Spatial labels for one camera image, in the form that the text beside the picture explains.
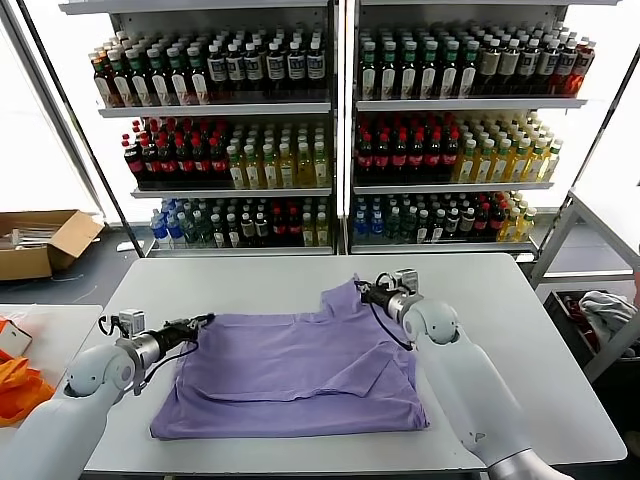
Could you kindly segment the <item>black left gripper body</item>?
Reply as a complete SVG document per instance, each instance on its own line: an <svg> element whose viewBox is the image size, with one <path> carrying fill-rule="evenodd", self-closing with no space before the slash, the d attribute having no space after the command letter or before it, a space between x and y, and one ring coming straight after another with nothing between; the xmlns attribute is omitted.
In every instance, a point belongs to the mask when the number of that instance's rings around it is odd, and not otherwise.
<svg viewBox="0 0 640 480"><path fill-rule="evenodd" d="M165 356L182 342L196 342L198 330L195 320L178 319L167 321L160 330L149 330L148 334L157 343L159 355Z"/></svg>

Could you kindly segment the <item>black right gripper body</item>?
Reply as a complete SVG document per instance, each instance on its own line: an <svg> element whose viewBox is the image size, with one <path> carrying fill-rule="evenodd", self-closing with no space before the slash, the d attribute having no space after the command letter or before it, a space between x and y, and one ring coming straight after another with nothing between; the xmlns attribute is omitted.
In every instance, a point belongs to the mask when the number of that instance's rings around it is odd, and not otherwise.
<svg viewBox="0 0 640 480"><path fill-rule="evenodd" d="M395 290L388 290L383 287L366 287L360 291L360 298L364 304L377 305L386 314L390 313L389 305L395 295Z"/></svg>

